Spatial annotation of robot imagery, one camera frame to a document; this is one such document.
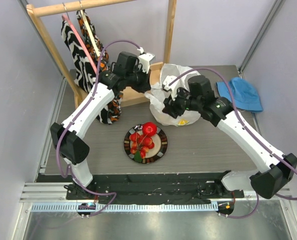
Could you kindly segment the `fake red cherry bunch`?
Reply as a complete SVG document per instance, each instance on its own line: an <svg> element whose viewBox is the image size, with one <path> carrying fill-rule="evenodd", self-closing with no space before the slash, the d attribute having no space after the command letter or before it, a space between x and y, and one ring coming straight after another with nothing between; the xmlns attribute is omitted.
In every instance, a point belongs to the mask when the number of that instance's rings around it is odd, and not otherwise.
<svg viewBox="0 0 297 240"><path fill-rule="evenodd" d="M135 132L129 136L130 153L135 162L142 163L146 155L155 147L153 139Z"/></svg>

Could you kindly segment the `fake red apple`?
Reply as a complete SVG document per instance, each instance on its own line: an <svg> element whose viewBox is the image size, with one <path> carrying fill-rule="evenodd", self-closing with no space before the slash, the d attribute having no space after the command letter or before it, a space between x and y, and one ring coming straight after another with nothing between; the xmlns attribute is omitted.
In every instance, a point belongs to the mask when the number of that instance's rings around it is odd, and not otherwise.
<svg viewBox="0 0 297 240"><path fill-rule="evenodd" d="M142 125L142 133L146 137L152 137L157 133L157 126L153 122L146 122Z"/></svg>

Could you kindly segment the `white plastic bag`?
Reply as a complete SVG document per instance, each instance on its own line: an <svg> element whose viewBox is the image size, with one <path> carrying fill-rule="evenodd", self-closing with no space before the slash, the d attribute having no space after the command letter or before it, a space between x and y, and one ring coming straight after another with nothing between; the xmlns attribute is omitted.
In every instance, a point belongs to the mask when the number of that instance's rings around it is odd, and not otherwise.
<svg viewBox="0 0 297 240"><path fill-rule="evenodd" d="M181 109L176 105L174 94L178 88L183 92L189 91L188 80L199 76L198 71L192 71L181 77L170 87L168 84L179 75L191 70L189 66L164 64L156 83L151 84L150 92L144 96L149 99L149 109L156 121L164 126L185 126L195 123L201 117L197 111Z"/></svg>

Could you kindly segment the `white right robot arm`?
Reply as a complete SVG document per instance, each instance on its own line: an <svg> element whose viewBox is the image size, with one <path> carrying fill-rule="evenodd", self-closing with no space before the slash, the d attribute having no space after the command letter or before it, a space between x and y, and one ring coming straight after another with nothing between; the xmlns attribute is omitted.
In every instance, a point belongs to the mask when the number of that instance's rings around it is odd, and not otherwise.
<svg viewBox="0 0 297 240"><path fill-rule="evenodd" d="M215 97L211 83L203 75L192 76L184 88L175 76L167 76L162 89L170 92L164 100L164 113L173 118L186 111L195 111L233 139L254 162L256 171L230 171L214 185L217 196L227 197L235 190L254 190L262 198L270 199L293 177L293 172L278 158L292 167L297 166L297 157L283 154L271 146L243 118L235 112L232 103L225 97Z"/></svg>

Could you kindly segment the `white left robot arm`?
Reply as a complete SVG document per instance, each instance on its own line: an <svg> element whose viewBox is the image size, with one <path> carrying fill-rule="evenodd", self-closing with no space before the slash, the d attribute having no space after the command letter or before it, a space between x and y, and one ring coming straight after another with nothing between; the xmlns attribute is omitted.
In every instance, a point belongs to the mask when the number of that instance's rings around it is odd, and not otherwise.
<svg viewBox="0 0 297 240"><path fill-rule="evenodd" d="M150 66L154 57L149 52L141 52L138 56L121 52L112 70L104 70L98 75L98 82L77 109L61 124L55 122L50 127L56 161L63 158L67 163L74 182L79 185L77 193L85 200L95 193L91 184L93 175L87 163L90 147L83 140L85 134L101 110L125 88L130 87L138 93L151 89Z"/></svg>

